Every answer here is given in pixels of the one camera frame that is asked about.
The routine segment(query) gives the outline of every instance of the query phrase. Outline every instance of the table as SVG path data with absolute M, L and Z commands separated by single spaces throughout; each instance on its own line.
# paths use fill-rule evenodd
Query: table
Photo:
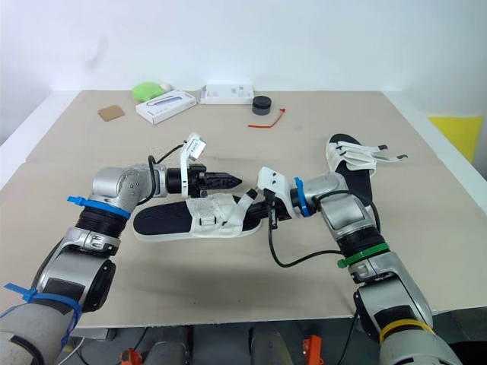
M 240 176 L 242 193 L 262 166 L 303 180 L 325 173 L 326 140 L 348 133 L 363 144 L 388 144 L 406 153 L 401 164 L 380 165 L 373 177 L 383 235 L 422 289 L 433 310 L 487 305 L 487 217 L 397 108 L 378 92 L 269 92 L 274 112 L 253 116 L 248 106 L 198 105 L 153 126 L 135 113 L 128 91 L 83 91 L 62 113 L 26 162 L 0 191 L 0 278 L 29 286 L 43 257 L 81 211 L 68 195 L 89 195 L 107 166 L 144 163 L 198 132 L 208 146 L 199 162 Z M 100 108 L 118 104 L 126 115 L 104 122 Z M 273 129 L 277 110 L 287 112 Z M 176 166 L 177 159 L 168 165 Z M 179 200 L 176 195 L 149 205 Z M 275 232 L 282 260 L 335 249 L 321 217 L 286 221 Z M 117 273 L 104 307 L 81 327 L 176 325 L 349 316 L 355 285 L 337 256 L 294 268 L 278 267 L 266 230 L 230 240 L 138 242 L 131 223 L 113 261 Z M 20 303 L 0 291 L 2 306 Z

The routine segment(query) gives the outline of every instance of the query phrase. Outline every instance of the green object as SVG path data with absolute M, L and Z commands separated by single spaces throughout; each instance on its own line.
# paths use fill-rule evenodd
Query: green object
M 347 259 L 338 260 L 337 262 L 338 267 L 346 268 L 347 266 L 355 264 L 357 261 L 366 259 L 367 257 L 375 255 L 380 251 L 385 251 L 386 249 L 389 249 L 389 245 L 387 243 L 385 242 L 379 243 L 378 245 L 375 245 L 373 247 L 365 249 L 364 251 L 360 251 L 355 253 L 354 255 L 351 255 Z
M 140 102 L 145 102 L 154 99 L 166 91 L 155 82 L 143 82 L 132 89 L 132 96 Z

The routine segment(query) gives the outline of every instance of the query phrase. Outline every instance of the green cable tie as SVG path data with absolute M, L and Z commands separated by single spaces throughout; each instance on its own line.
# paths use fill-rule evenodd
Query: green cable tie
M 360 261 L 362 259 L 366 259 L 367 257 L 375 255 L 376 253 L 378 253 L 380 251 L 385 251 L 386 249 L 389 249 L 389 245 L 387 243 L 385 243 L 385 242 L 379 243 L 378 245 L 375 245 L 375 246 L 370 247 L 368 249 L 365 249 L 363 251 L 357 252 L 354 255 L 348 257 L 347 259 L 338 260 L 338 262 L 337 262 L 338 267 L 339 268 L 346 268 L 347 266 L 355 264 L 357 261 Z

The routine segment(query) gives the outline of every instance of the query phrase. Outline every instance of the yellow panel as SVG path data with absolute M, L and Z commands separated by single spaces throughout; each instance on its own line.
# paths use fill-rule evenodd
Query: yellow panel
M 429 119 L 468 161 L 473 162 L 482 127 L 481 116 L 430 116 Z

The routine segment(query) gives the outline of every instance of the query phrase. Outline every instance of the white bracket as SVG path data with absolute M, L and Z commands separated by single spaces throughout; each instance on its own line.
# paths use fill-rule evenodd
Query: white bracket
M 257 187 L 261 190 L 268 189 L 275 193 L 275 197 L 282 200 L 291 218 L 299 218 L 300 215 L 292 206 L 291 201 L 291 183 L 288 178 L 277 171 L 268 167 L 263 167 L 259 171 Z
M 188 158 L 193 161 L 198 159 L 199 155 L 206 147 L 206 143 L 201 139 L 197 133 L 191 133 L 186 140 L 180 153 L 180 169 L 181 169 L 181 196 L 188 197 Z

